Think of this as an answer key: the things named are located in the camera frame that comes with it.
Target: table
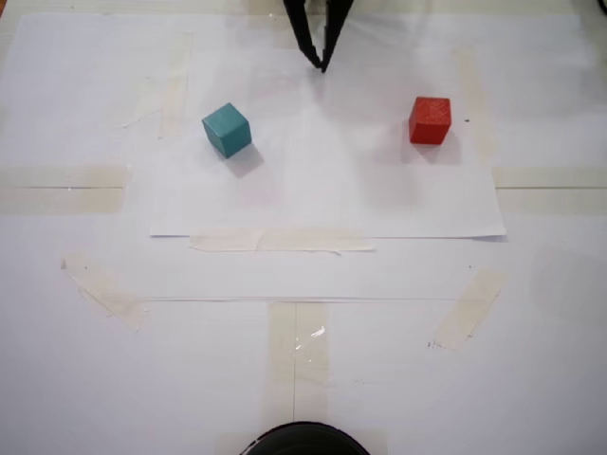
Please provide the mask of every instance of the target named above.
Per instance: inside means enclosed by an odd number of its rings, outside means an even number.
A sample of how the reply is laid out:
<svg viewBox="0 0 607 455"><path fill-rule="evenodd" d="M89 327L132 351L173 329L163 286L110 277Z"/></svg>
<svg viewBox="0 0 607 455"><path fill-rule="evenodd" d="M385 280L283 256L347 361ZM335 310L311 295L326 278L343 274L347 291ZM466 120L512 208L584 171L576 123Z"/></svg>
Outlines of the table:
<svg viewBox="0 0 607 455"><path fill-rule="evenodd" d="M419 12L425 5L357 8ZM15 1L0 22L0 48L6 56L29 12L262 15L279 6ZM607 23L595 2L428 8L454 21L496 11L576 14L607 74ZM588 80L575 77L579 92L569 100L587 102ZM596 100L598 108L605 102ZM145 155L130 158L136 167ZM568 157L559 160L567 165ZM588 158L606 162L604 153ZM607 198L606 190L593 191ZM152 203L136 183L116 215L2 217L0 452L223 455L290 417L352 432L372 453L605 453L607 213L567 214L560 193L548 199L546 213L516 204L505 210L506 238L376 240L375 253L342 256L210 256L189 250L187 239L152 239ZM134 333L106 319L61 270L73 251L130 292L193 299L148 302ZM481 269L507 274L490 313L459 349L432 346L434 330ZM234 277L248 301L194 301L232 296ZM275 302L280 296L348 301Z"/></svg>

